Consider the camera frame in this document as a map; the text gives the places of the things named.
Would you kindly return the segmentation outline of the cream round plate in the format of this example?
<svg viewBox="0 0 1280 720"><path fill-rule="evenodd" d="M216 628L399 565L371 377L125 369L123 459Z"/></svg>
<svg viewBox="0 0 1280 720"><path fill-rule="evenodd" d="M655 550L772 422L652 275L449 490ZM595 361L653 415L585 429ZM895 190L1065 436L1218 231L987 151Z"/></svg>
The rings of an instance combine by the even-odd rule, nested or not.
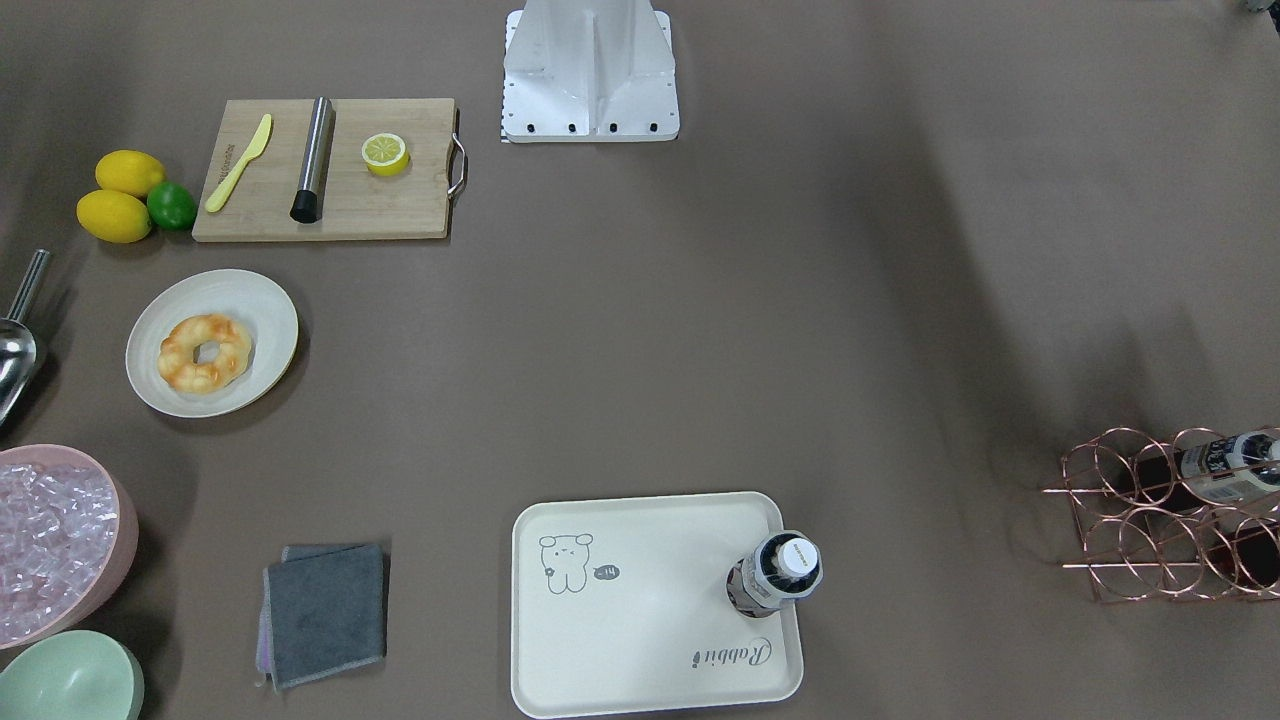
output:
<svg viewBox="0 0 1280 720"><path fill-rule="evenodd" d="M244 355L237 375L212 388L204 383L172 383L161 372L166 338L182 342L172 365L225 368L227 333L210 333L209 318L238 325L234 347ZM140 315L125 346L125 372L134 393L170 416L209 418L232 413L265 395L289 366L300 337L300 320L289 295L274 281L242 269L218 269L183 279L163 291Z"/></svg>

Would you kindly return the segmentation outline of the glazed donut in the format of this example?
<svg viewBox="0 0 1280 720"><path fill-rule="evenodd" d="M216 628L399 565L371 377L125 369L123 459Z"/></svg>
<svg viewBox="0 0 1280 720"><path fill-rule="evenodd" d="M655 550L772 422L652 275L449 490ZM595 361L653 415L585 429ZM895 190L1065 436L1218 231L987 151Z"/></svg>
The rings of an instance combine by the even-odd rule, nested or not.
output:
<svg viewBox="0 0 1280 720"><path fill-rule="evenodd" d="M157 372L178 392L209 395L244 374L253 342L250 329L233 316L188 316L161 342Z"/></svg>

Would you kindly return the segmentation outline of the cream rabbit tray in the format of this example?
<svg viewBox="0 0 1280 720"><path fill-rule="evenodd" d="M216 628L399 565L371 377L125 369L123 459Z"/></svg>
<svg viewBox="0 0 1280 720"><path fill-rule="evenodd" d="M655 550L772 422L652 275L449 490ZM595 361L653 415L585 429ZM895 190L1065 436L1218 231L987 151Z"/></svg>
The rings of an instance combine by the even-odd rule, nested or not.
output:
<svg viewBox="0 0 1280 720"><path fill-rule="evenodd" d="M785 521L755 491L535 503L511 534L509 691L557 719L787 700L797 615L749 618L727 577Z"/></svg>

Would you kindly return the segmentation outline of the dark drink bottle on tray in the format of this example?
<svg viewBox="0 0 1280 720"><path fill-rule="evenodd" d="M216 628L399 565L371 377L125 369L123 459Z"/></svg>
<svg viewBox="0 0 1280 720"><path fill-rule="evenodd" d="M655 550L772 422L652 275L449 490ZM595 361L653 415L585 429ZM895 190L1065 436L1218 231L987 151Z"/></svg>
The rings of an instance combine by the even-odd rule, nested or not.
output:
<svg viewBox="0 0 1280 720"><path fill-rule="evenodd" d="M731 566L726 593L744 616L768 618L810 596L822 579L818 546L801 533L783 530Z"/></svg>

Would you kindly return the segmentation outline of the wooden cutting board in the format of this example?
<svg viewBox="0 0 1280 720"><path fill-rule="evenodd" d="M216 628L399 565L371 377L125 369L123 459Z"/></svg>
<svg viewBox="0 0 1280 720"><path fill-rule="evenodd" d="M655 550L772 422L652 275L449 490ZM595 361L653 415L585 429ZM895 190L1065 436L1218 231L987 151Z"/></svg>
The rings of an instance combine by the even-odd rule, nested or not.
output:
<svg viewBox="0 0 1280 720"><path fill-rule="evenodd" d="M198 210L198 242L305 242L355 240L444 240L454 196L451 178L465 152L454 143L458 106L452 97L333 99L335 128L323 191L321 217L311 224L291 218L311 99L232 99L227 102L209 164L207 199L242 156L262 115L273 118L260 158L244 169L227 205ZM383 177L369 172L360 150L380 132L403 138L407 169Z"/></svg>

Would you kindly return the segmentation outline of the half lemon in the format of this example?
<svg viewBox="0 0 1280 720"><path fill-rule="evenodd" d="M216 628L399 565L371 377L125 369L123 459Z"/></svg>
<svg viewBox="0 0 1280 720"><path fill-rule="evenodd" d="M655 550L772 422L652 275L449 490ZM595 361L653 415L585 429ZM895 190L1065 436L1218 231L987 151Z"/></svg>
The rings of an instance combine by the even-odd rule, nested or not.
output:
<svg viewBox="0 0 1280 720"><path fill-rule="evenodd" d="M367 137L360 149L369 173L393 177L404 172L411 161L410 146L398 135L381 132Z"/></svg>

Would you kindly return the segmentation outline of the steel cylinder grinder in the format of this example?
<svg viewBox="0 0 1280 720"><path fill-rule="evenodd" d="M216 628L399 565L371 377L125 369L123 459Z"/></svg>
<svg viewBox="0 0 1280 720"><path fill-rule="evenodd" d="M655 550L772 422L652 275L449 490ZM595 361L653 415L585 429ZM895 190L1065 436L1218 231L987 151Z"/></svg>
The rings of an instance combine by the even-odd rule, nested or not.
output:
<svg viewBox="0 0 1280 720"><path fill-rule="evenodd" d="M289 211L291 219L300 224L312 224L323 217L326 172L335 124L337 111L332 100L325 96L317 97L308 123L300 178Z"/></svg>

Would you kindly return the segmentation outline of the grey folded cloth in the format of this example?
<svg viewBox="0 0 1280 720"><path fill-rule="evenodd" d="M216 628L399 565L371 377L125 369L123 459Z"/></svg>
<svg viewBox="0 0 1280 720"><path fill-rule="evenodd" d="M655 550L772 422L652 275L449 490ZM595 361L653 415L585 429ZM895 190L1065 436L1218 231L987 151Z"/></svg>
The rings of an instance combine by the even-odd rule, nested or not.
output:
<svg viewBox="0 0 1280 720"><path fill-rule="evenodd" d="M275 692L384 661L380 544L288 544L262 571L256 667Z"/></svg>

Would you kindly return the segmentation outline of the yellow plastic knife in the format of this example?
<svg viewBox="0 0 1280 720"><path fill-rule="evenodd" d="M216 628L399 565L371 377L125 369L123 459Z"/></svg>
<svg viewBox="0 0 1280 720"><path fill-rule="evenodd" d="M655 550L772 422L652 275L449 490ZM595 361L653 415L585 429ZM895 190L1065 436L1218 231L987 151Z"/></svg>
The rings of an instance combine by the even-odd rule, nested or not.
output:
<svg viewBox="0 0 1280 720"><path fill-rule="evenodd" d="M274 118L270 113L261 117L252 138L244 147L236 163L230 167L225 177L219 182L210 197L205 201L204 209L215 214L219 213L234 193L248 164L264 155L273 133Z"/></svg>

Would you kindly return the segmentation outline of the green lime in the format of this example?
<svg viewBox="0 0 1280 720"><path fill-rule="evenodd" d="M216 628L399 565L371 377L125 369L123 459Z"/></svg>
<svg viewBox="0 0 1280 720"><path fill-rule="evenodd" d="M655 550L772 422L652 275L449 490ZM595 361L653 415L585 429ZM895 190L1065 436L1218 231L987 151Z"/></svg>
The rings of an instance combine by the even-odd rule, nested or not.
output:
<svg viewBox="0 0 1280 720"><path fill-rule="evenodd" d="M145 205L150 220L165 231L189 231L198 215L197 202L189 191L168 181L150 190Z"/></svg>

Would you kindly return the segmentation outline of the yellow lemon lower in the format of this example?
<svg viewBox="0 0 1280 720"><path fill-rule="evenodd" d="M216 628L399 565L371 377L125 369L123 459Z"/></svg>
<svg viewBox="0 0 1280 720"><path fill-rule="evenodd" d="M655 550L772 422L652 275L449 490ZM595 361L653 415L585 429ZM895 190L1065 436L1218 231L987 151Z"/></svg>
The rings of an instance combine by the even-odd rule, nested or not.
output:
<svg viewBox="0 0 1280 720"><path fill-rule="evenodd" d="M76 218L91 236L109 243L137 242L154 227L140 199L115 190L95 190L82 196Z"/></svg>

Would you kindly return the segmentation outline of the yellow lemon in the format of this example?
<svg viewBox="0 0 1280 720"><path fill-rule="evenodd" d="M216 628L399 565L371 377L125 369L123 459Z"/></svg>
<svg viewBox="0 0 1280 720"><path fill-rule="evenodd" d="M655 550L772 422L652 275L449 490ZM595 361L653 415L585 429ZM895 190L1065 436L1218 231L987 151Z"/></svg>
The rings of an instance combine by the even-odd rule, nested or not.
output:
<svg viewBox="0 0 1280 720"><path fill-rule="evenodd" d="M91 236L109 243L137 242L154 227L140 199L115 190L95 190L82 196L76 218Z"/></svg>
<svg viewBox="0 0 1280 720"><path fill-rule="evenodd" d="M166 182L166 169L147 152L118 149L99 159L93 177L101 190L146 200L152 190Z"/></svg>

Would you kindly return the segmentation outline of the yellow lemon upper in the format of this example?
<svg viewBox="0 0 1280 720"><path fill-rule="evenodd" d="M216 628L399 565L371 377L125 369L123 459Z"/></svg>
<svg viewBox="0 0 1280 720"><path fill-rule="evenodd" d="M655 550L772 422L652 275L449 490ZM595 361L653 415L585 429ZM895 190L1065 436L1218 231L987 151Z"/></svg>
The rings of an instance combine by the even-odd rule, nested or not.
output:
<svg viewBox="0 0 1280 720"><path fill-rule="evenodd" d="M101 190L146 200L152 190L166 182L166 169L147 152L118 149L99 159L93 177Z"/></svg>

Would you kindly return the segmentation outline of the pink ice bowl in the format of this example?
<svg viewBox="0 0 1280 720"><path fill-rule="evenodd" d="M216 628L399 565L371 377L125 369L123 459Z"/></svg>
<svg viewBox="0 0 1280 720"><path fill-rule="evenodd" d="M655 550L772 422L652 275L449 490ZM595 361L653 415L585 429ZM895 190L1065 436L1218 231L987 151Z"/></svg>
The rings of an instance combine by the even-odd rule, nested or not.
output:
<svg viewBox="0 0 1280 720"><path fill-rule="evenodd" d="M123 583L138 521L123 487L61 445L3 451L3 648L83 621Z"/></svg>

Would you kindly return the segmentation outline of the bottle in rack upper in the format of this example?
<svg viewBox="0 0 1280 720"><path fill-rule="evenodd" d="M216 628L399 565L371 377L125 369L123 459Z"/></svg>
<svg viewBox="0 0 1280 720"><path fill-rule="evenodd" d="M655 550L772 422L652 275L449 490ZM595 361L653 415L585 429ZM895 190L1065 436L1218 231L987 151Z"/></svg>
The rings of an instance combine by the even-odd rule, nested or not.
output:
<svg viewBox="0 0 1280 720"><path fill-rule="evenodd" d="M1252 430L1151 457L1137 465L1146 496L1171 512L1194 512L1210 505L1240 506L1279 491L1277 434Z"/></svg>

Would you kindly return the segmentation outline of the metal ice scoop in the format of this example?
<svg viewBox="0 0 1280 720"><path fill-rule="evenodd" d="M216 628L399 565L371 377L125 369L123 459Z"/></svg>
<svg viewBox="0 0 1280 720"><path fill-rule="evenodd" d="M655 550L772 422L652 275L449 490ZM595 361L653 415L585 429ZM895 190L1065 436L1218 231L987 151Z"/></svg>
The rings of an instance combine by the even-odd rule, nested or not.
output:
<svg viewBox="0 0 1280 720"><path fill-rule="evenodd" d="M52 258L37 249L26 269L8 313L1 319L1 423L12 414L41 364L41 348L26 318Z"/></svg>

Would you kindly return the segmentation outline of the green bowl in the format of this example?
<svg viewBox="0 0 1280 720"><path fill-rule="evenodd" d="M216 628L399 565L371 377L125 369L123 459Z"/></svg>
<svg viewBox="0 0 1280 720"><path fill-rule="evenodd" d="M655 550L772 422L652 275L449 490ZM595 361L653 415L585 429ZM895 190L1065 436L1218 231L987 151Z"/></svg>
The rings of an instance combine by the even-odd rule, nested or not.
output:
<svg viewBox="0 0 1280 720"><path fill-rule="evenodd" d="M99 632L61 632L22 651L1 675L3 719L137 719L136 656Z"/></svg>

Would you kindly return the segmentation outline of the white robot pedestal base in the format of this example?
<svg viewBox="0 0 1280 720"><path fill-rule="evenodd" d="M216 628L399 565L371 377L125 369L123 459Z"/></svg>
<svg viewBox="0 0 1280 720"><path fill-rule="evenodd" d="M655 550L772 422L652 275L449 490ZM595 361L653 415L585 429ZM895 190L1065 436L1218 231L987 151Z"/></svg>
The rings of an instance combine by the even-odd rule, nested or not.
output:
<svg viewBox="0 0 1280 720"><path fill-rule="evenodd" d="M504 23L507 143L678 137L672 23L649 1L527 1Z"/></svg>

